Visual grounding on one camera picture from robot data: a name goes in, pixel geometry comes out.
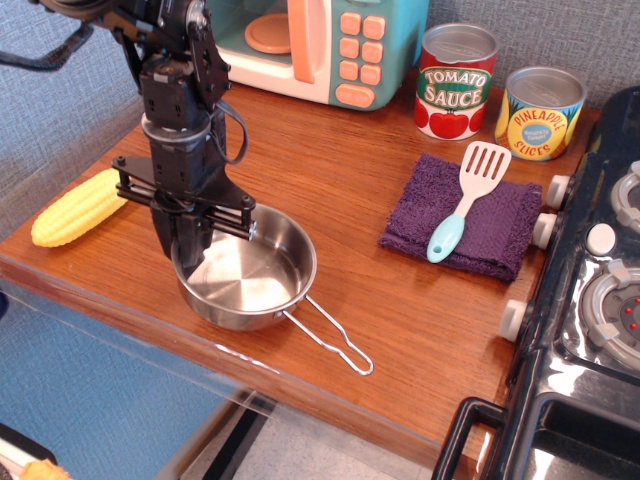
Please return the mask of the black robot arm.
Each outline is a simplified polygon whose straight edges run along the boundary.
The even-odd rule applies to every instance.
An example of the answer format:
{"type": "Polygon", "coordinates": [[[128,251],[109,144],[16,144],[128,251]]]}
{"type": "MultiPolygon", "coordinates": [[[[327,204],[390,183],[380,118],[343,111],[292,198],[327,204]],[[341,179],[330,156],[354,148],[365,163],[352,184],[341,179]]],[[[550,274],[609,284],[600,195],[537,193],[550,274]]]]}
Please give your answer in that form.
{"type": "Polygon", "coordinates": [[[166,256],[189,270],[204,260],[214,231],[253,237],[256,202],[226,174],[239,163],[227,152],[224,94],[229,65],[221,58],[203,1],[45,1],[51,12],[101,27],[123,48],[143,99],[148,157],[119,157],[120,196],[148,206],[166,256]]]}

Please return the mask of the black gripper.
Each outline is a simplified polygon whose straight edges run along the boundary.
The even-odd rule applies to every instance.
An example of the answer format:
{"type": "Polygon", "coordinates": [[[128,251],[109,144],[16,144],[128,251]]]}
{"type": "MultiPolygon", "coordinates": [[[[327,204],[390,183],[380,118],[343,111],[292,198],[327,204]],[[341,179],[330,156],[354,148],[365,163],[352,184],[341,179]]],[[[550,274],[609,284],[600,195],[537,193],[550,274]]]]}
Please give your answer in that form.
{"type": "Polygon", "coordinates": [[[120,174],[118,195],[151,209],[164,255],[171,258],[174,240],[178,263],[189,270],[204,261],[213,230],[249,240],[256,201],[226,174],[248,147],[240,115],[231,107],[197,108],[183,119],[147,107],[141,127],[151,154],[119,156],[112,166],[120,174]]]}

